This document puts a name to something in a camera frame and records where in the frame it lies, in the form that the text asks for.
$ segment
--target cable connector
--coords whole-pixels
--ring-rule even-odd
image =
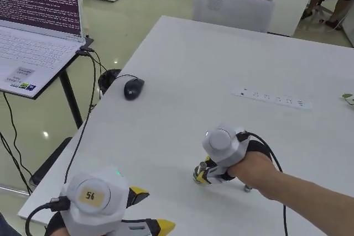
[[[242,131],[236,134],[236,138],[239,142],[245,141],[249,136],[250,134],[247,131]]]
[[[52,212],[68,210],[70,208],[70,200],[67,196],[52,198],[49,207]]]
[[[90,56],[89,52],[87,51],[83,51],[83,50],[78,50],[75,52],[77,55],[81,55],[81,56]]]
[[[81,51],[90,52],[90,53],[94,53],[94,52],[95,52],[94,49],[89,48],[89,47],[86,47],[86,46],[84,46],[84,45],[80,47],[80,50],[81,50]]]

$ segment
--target hand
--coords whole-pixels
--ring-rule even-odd
[[[66,228],[56,230],[51,236],[70,236]]]
[[[267,180],[279,173],[267,156],[256,151],[247,152],[244,159],[228,168],[227,172],[230,176],[237,177],[245,185],[259,190],[267,198],[269,196],[264,194],[262,187],[267,183]]]

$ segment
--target hand-held gripper device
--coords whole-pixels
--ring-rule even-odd
[[[271,159],[270,150],[250,138],[251,134],[243,128],[233,129],[225,123],[206,132],[202,146],[208,157],[195,168],[194,180],[208,185],[233,180],[227,169],[242,161],[249,151],[261,152]]]
[[[147,198],[149,192],[129,187],[113,166],[93,173],[77,174],[65,184],[58,198],[36,208],[27,218],[46,208],[60,211],[70,236],[166,236],[175,224],[164,219],[124,220],[126,208]]]

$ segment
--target laptop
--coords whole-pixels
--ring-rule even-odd
[[[79,0],[0,0],[0,91],[32,98],[83,37]]]

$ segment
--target metal screw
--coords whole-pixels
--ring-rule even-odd
[[[207,168],[206,162],[202,161],[201,163],[199,163],[198,169],[197,169],[197,175],[199,175],[199,173],[201,173],[202,171],[205,171]]]
[[[243,189],[244,189],[244,191],[245,191],[246,193],[249,193],[249,192],[251,192],[251,190],[252,190],[252,188],[249,187],[249,186],[247,186],[247,185],[245,185]]]

